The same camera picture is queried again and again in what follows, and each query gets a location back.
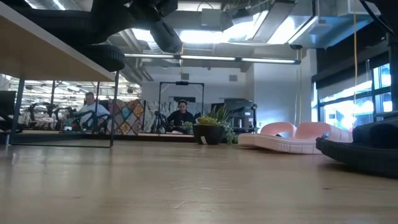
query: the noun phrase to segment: wall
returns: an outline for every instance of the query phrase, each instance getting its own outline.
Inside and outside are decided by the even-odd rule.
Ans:
[[[142,98],[147,101],[159,100],[159,82],[180,81],[180,68],[147,67],[147,71],[154,78],[154,82],[142,84]],[[245,98],[245,74],[238,68],[184,68],[183,72],[190,74],[189,82],[205,84],[205,103],[222,103],[223,98]],[[229,82],[229,75],[237,75],[237,82]],[[162,85],[162,101],[169,101],[174,96],[195,97],[201,102],[200,85],[177,86]]]
[[[254,90],[254,101],[258,105],[259,127],[279,121],[295,123],[296,120],[296,125],[299,124],[299,120],[311,121],[311,76],[316,74],[316,66],[315,50],[307,51],[307,56],[303,58],[301,65],[254,64],[254,81],[246,80],[248,85],[246,93],[249,93],[250,89]]]
[[[254,64],[246,72],[245,98],[254,101]]]

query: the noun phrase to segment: plant pot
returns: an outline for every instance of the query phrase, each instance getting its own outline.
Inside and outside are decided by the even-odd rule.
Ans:
[[[217,145],[224,135],[223,127],[209,125],[194,125],[193,136],[199,144]]]

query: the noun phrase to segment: green plant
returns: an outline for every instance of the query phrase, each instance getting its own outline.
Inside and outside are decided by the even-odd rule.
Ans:
[[[200,125],[219,126],[217,120],[209,116],[203,116],[198,118],[198,122]]]
[[[234,130],[229,126],[226,121],[220,122],[220,126],[224,128],[226,140],[228,144],[237,144],[238,136],[234,133]]]
[[[216,110],[214,107],[210,113],[206,116],[198,118],[198,122],[200,125],[209,125],[209,126],[221,126],[224,129],[224,133],[227,139],[228,144],[236,144],[238,143],[238,137],[233,132],[233,129],[229,126],[227,119],[229,117],[229,111],[224,104],[222,107]]]
[[[229,117],[229,110],[227,109],[226,104],[219,108],[215,106],[207,116],[216,119],[217,122],[226,121]]]
[[[192,129],[193,129],[193,123],[192,123],[192,122],[189,122],[189,121],[186,121],[186,122],[184,122],[184,124],[182,125],[182,128],[185,129],[185,130],[187,130],[188,133],[190,133],[190,132],[192,131]]]

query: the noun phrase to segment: wooden floor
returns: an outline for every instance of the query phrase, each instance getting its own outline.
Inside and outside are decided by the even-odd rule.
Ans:
[[[398,180],[325,156],[170,142],[12,147],[0,157],[2,224],[398,223]]]

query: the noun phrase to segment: man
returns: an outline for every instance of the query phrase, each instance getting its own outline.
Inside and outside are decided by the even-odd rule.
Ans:
[[[105,107],[101,104],[98,104],[98,102],[96,103],[95,98],[94,98],[94,93],[92,92],[88,92],[86,93],[86,104],[79,110],[77,111],[75,114],[80,114],[80,113],[84,113],[87,111],[95,111],[95,104],[97,104],[97,116],[101,116],[104,114],[110,114],[109,111],[107,109],[105,109]],[[89,118],[91,117],[91,113],[88,113],[84,116],[82,116],[80,118],[80,124],[83,124],[84,122],[86,122]],[[87,125],[91,125],[91,123],[93,122],[93,120],[89,120]]]
[[[183,126],[184,122],[192,122],[195,123],[195,119],[193,119],[193,115],[187,111],[187,102],[185,100],[180,100],[178,102],[178,111],[174,111],[167,118],[167,122],[174,121],[175,127]]]

